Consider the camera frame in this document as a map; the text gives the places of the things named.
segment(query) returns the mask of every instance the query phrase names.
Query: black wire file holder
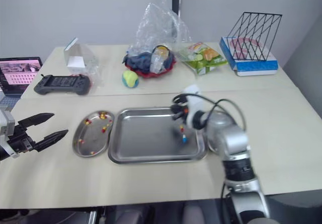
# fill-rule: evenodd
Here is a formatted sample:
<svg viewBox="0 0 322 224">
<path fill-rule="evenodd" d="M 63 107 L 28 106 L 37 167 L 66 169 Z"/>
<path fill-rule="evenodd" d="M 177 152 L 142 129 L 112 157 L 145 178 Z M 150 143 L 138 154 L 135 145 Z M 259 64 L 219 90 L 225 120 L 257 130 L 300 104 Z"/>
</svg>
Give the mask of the black wire file holder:
<svg viewBox="0 0 322 224">
<path fill-rule="evenodd" d="M 281 19 L 281 14 L 244 12 L 226 37 L 233 59 L 267 60 Z"/>
</svg>

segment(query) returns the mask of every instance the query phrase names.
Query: game controller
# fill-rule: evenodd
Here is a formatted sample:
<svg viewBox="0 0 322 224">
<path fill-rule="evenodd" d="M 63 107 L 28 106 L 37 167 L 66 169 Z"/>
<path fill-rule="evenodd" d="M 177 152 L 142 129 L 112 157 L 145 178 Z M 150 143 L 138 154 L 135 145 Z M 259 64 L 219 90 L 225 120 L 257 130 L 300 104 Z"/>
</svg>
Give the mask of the game controller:
<svg viewBox="0 0 322 224">
<path fill-rule="evenodd" d="M 35 86 L 34 91 L 40 95 L 48 92 L 75 92 L 78 95 L 85 95 L 91 87 L 90 79 L 80 74 L 79 76 L 44 76 Z"/>
</svg>

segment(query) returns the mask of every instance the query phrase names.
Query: stainless steel tray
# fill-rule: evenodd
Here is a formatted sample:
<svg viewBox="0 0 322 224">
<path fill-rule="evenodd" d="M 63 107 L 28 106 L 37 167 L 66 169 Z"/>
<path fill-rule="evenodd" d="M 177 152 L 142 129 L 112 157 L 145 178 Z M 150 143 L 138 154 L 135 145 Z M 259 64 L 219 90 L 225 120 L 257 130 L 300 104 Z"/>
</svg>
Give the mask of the stainless steel tray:
<svg viewBox="0 0 322 224">
<path fill-rule="evenodd" d="M 72 148 L 80 157 L 93 157 L 106 150 L 114 116 L 108 111 L 96 111 L 85 117 L 79 124 Z"/>
<path fill-rule="evenodd" d="M 185 128 L 169 108 L 132 108 L 118 113 L 111 133 L 108 156 L 118 164 L 176 162 L 202 159 L 206 147 L 200 131 Z"/>
</svg>

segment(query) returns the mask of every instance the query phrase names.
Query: snack bag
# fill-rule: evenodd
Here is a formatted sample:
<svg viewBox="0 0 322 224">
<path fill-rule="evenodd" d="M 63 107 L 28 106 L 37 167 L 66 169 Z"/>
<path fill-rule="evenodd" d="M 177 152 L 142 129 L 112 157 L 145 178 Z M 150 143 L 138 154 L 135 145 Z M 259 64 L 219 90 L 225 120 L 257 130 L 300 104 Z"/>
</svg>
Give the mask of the snack bag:
<svg viewBox="0 0 322 224">
<path fill-rule="evenodd" d="M 217 66 L 227 64 L 227 60 L 208 45 L 199 42 L 179 51 L 179 59 L 196 74 L 206 74 Z"/>
</svg>

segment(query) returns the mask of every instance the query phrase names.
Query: red bowl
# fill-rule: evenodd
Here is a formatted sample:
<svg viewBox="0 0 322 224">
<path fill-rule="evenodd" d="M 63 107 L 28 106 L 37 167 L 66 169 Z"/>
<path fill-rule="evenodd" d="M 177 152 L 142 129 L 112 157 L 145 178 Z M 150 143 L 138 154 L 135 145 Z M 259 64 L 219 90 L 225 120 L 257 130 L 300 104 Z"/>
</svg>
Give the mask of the red bowl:
<svg viewBox="0 0 322 224">
<path fill-rule="evenodd" d="M 143 78 L 152 78 L 152 77 L 159 77 L 159 76 L 162 76 L 163 74 L 165 74 L 165 73 L 168 73 L 169 71 L 171 71 L 172 70 L 172 68 L 173 68 L 173 66 L 174 66 L 174 64 L 176 63 L 176 60 L 175 60 L 175 58 L 173 59 L 173 61 L 172 61 L 172 63 L 171 63 L 171 65 L 170 65 L 170 67 L 169 67 L 169 69 L 166 69 L 165 71 L 163 71 L 162 73 L 160 73 L 160 74 L 156 74 L 156 73 L 152 73 L 152 72 L 149 72 L 149 73 L 143 73 L 143 72 L 141 72 L 140 70 L 138 70 L 138 69 L 133 69 L 132 67 L 130 67 L 130 66 L 128 66 L 126 63 L 125 63 L 125 66 L 128 68 L 128 69 L 130 69 L 131 71 L 134 71 L 135 73 L 137 73 L 137 75 L 138 76 L 141 76 L 141 77 L 143 77 Z"/>
</svg>

